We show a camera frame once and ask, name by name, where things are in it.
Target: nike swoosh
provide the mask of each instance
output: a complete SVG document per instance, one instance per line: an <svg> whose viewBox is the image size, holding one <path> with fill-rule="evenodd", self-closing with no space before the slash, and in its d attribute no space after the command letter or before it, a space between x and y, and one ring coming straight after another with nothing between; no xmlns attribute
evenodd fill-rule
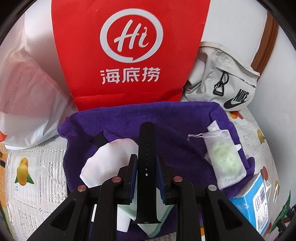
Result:
<svg viewBox="0 0 296 241"><path fill-rule="evenodd" d="M224 103L224 108L225 108L225 109L231 109L231 108L234 108L234 107L236 107L236 106L238 106L238 105L240 105L240 104L243 104L243 103L249 101L249 100L246 100L246 101L241 102L241 103L231 104L231 101L233 101L234 98L235 98L235 97L233 97L232 99L230 99L230 100L228 100L228 101L226 101L226 102Z"/></svg>

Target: black strap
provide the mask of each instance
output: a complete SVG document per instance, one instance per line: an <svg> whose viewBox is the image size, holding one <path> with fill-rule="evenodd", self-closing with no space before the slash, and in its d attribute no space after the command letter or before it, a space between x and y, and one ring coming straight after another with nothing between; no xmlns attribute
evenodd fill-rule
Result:
<svg viewBox="0 0 296 241"><path fill-rule="evenodd" d="M4 167L5 168L5 162L0 160L0 166Z"/></svg>
<svg viewBox="0 0 296 241"><path fill-rule="evenodd" d="M92 137L89 140L89 142L94 143L97 146L97 148L100 148L100 147L106 145L107 143L109 143L109 141L104 136L104 131L101 131L99 134Z"/></svg>

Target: blue box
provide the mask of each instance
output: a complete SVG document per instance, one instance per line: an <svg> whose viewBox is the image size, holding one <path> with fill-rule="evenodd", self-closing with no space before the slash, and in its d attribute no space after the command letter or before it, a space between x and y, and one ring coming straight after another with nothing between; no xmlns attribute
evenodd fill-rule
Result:
<svg viewBox="0 0 296 241"><path fill-rule="evenodd" d="M230 201L262 235L268 224L268 207L261 174L254 175L248 184Z"/></svg>

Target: white tag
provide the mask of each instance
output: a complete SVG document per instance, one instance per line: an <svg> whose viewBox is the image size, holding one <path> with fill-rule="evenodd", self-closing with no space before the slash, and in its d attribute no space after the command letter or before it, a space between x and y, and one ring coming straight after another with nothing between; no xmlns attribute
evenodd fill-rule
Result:
<svg viewBox="0 0 296 241"><path fill-rule="evenodd" d="M91 221L92 221L92 222L94 222L94 217L95 217L95 215L96 215L96 206L97 206L97 204L94 205L93 214L92 214L92 216L91 216Z"/></svg>
<svg viewBox="0 0 296 241"><path fill-rule="evenodd" d="M261 234L268 222L267 198L263 183L260 186L258 192L253 197L253 206L255 212L256 229Z"/></svg>
<svg viewBox="0 0 296 241"><path fill-rule="evenodd" d="M217 121L213 121L208 127L207 127L208 131L217 131L217 130L221 130L220 127L218 126Z"/></svg>

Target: purple towel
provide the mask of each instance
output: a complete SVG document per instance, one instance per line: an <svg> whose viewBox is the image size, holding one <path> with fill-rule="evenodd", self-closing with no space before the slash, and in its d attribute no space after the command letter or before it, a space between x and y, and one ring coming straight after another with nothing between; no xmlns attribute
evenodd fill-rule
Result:
<svg viewBox="0 0 296 241"><path fill-rule="evenodd" d="M73 191L84 184L79 175L88 158L97 147L90 143L91 137L104 131L109 142L119 138L131 138L139 143L140 125L150 121L156 130L156 152L163 154L167 166L193 185L205 187L217 185L212 166L204 159L207 152L202 138L187 141L188 134L207 132L207 127L217 121L220 129L228 129L234 144L240 144L234 125L219 104L214 102L156 102L86 110L71 115L59 128L59 134L68 140L64 156L64 171ZM253 177L255 160L248 160L239 150L247 176L239 183L225 188L223 192L232 198ZM163 236L176 231L176 208L170 212L160 233ZM127 233L118 231L118 240L139 241L148 236L137 225L131 224Z"/></svg>

